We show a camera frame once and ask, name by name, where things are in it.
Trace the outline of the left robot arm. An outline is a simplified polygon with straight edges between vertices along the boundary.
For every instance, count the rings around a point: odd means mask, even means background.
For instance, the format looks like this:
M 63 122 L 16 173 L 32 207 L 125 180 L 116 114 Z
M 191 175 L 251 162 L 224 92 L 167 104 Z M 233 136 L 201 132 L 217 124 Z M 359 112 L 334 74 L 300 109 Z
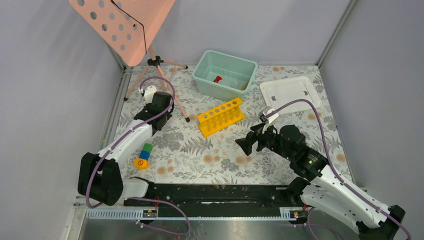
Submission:
M 147 180 L 124 179 L 121 166 L 171 118 L 173 97 L 157 91 L 137 113 L 125 132 L 97 153 L 87 152 L 81 159 L 77 192 L 86 200 L 113 206 L 120 199 L 136 197 L 144 206 L 152 204 L 155 192 Z

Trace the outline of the white plastic bin lid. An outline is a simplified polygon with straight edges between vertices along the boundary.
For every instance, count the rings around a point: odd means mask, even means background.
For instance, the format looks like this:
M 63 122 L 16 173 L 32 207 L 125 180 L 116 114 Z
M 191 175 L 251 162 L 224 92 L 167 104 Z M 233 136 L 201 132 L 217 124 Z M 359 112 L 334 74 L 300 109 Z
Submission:
M 266 108 L 277 108 L 298 99 L 308 100 L 316 109 L 322 106 L 322 100 L 309 77 L 297 76 L 273 81 L 265 81 L 259 85 Z

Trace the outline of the white wash bottle red cap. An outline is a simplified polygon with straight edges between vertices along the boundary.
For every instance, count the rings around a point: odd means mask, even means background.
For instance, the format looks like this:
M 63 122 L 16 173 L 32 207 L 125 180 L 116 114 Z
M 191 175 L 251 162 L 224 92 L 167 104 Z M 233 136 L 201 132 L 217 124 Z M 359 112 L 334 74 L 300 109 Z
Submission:
M 222 78 L 221 76 L 217 76 L 214 80 L 214 83 L 220 84 L 220 85 L 225 85 L 227 86 L 229 84 L 228 79 L 226 78 Z

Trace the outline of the yellow test tube rack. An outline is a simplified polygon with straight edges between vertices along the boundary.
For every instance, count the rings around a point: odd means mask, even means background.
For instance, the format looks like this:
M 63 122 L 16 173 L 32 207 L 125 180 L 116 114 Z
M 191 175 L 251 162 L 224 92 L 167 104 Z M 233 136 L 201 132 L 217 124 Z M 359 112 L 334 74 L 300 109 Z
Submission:
M 197 116 L 198 128 L 204 138 L 215 134 L 245 118 L 240 105 L 243 103 L 240 97 L 236 97 L 215 108 L 203 112 Z

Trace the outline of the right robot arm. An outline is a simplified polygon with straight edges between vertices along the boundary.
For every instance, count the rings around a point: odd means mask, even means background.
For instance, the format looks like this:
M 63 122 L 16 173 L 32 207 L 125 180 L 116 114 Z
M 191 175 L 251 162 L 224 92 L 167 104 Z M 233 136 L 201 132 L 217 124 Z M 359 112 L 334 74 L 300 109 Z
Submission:
M 293 188 L 286 193 L 291 205 L 315 207 L 345 224 L 361 240 L 392 240 L 397 234 L 406 212 L 398 205 L 378 201 L 333 170 L 325 156 L 307 146 L 295 125 L 277 131 L 261 123 L 235 142 L 247 156 L 257 144 L 258 152 L 267 148 L 290 162 L 297 174 L 290 184 Z

